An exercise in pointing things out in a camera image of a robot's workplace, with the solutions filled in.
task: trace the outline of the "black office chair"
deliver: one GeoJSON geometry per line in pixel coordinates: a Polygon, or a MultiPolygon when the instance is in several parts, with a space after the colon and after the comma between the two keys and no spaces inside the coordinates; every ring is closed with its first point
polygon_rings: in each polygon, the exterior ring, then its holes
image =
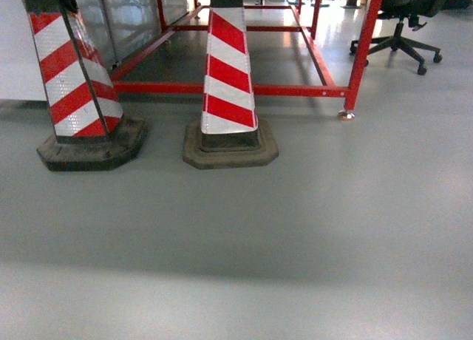
{"type": "MultiPolygon", "coordinates": [[[[421,24],[419,22],[419,16],[433,17],[437,15],[437,13],[442,9],[445,1],[446,0],[383,0],[381,2],[381,12],[378,14],[378,18],[381,20],[399,18],[399,22],[396,25],[394,35],[389,37],[373,38],[371,40],[371,43],[376,44],[376,46],[370,48],[368,54],[379,52],[388,47],[391,47],[394,51],[400,49],[419,62],[417,73],[419,75],[425,75],[427,72],[427,68],[423,65],[425,59],[415,50],[415,48],[435,52],[434,63],[440,63],[442,61],[440,48],[401,37],[402,29],[404,27],[404,19],[407,18],[409,20],[409,27],[412,28],[413,31],[418,31],[426,25],[426,23],[421,24]]],[[[350,47],[350,52],[352,54],[356,52],[357,46],[358,41],[352,41],[350,47]]]]}

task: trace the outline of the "red and white striped cone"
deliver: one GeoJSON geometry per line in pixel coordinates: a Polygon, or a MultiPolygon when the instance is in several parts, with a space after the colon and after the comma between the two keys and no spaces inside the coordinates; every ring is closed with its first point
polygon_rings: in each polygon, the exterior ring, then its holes
{"type": "Polygon", "coordinates": [[[242,0],[211,0],[203,113],[189,124],[184,161],[199,169],[262,166],[278,156],[258,121],[242,0]]]}
{"type": "Polygon", "coordinates": [[[55,132],[38,148],[48,169],[113,169],[135,157],[146,125],[123,113],[75,0],[25,4],[55,132]]]}
{"type": "Polygon", "coordinates": [[[344,9],[361,9],[361,6],[358,6],[358,0],[347,0],[347,3],[342,7],[344,9]]]}

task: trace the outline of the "red metal frame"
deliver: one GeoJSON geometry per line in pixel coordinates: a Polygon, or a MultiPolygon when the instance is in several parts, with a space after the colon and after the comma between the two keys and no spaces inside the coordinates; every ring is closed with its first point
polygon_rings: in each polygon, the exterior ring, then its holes
{"type": "MultiPolygon", "coordinates": [[[[199,6],[196,10],[179,20],[176,24],[167,25],[163,14],[163,4],[161,0],[157,1],[160,8],[161,27],[165,29],[162,35],[151,45],[147,46],[142,52],[130,59],[122,66],[112,72],[111,78],[115,88],[119,92],[153,92],[153,93],[181,93],[181,94],[203,94],[203,83],[179,83],[179,82],[133,82],[120,81],[120,79],[138,65],[147,55],[151,54],[159,45],[171,37],[178,31],[189,30],[207,30],[206,25],[190,25],[190,20],[198,16],[199,12],[207,7],[199,6]]],[[[308,96],[308,97],[331,97],[344,98],[344,108],[353,110],[355,108],[356,97],[363,76],[366,57],[371,43],[372,32],[378,17],[378,10],[381,6],[381,0],[371,0],[364,17],[364,23],[361,28],[360,41],[355,54],[352,72],[348,86],[338,86],[330,75],[330,71],[325,65],[321,53],[316,43],[316,28],[319,19],[321,0],[316,0],[314,4],[314,13],[311,27],[303,27],[301,25],[300,11],[302,0],[299,0],[297,7],[295,6],[265,6],[251,5],[245,6],[247,9],[291,9],[296,20],[297,26],[280,27],[280,26],[248,26],[248,31],[262,32],[300,32],[307,45],[313,63],[319,74],[322,85],[261,85],[254,84],[253,89],[255,95],[269,96],[308,96]]]]}

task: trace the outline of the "gray floor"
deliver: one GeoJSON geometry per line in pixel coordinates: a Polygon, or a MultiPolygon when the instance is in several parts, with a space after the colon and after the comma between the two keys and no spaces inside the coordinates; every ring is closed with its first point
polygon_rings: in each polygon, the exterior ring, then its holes
{"type": "MultiPolygon", "coordinates": [[[[342,84],[362,10],[322,11],[342,84]]],[[[123,95],[150,127],[138,159],[51,173],[44,105],[1,102],[0,339],[473,339],[473,13],[406,35],[443,62],[373,55],[351,123],[339,100],[256,97],[280,148],[263,168],[181,160],[201,97],[123,95]]],[[[258,36],[255,82],[314,80],[301,38],[258,36]]],[[[202,48],[179,34],[154,63],[196,80],[202,48]]]]}

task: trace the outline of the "reflective stripe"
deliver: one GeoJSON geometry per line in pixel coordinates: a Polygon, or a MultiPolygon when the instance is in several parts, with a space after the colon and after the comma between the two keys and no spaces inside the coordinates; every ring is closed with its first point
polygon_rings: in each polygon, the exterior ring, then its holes
{"type": "Polygon", "coordinates": [[[117,101],[106,98],[97,98],[97,100],[103,116],[121,118],[123,115],[123,110],[117,101]]]}
{"type": "Polygon", "coordinates": [[[243,8],[211,9],[201,129],[204,134],[258,128],[243,8]]]}
{"type": "Polygon", "coordinates": [[[73,136],[98,119],[94,101],[83,105],[80,109],[68,115],[61,122],[54,125],[57,135],[73,136]]]}
{"type": "Polygon", "coordinates": [[[62,16],[48,24],[44,29],[35,34],[36,49],[39,61],[45,59],[59,47],[70,41],[69,33],[62,16]]]}
{"type": "Polygon", "coordinates": [[[82,73],[79,62],[76,61],[74,64],[69,65],[65,70],[45,84],[50,106],[54,105],[85,82],[86,79],[82,73]]]}
{"type": "Polygon", "coordinates": [[[95,63],[94,61],[84,58],[84,66],[86,67],[86,71],[90,80],[113,87],[109,74],[99,63],[95,63]]]}

